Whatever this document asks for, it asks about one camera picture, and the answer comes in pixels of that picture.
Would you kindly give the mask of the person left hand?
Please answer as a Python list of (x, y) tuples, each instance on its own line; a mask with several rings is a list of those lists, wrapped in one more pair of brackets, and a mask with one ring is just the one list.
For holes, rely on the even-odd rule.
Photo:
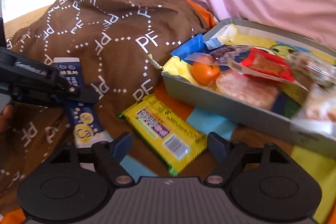
[(0, 115), (0, 133), (5, 133), (10, 127), (10, 122), (13, 117), (14, 108), (13, 105), (7, 105)]

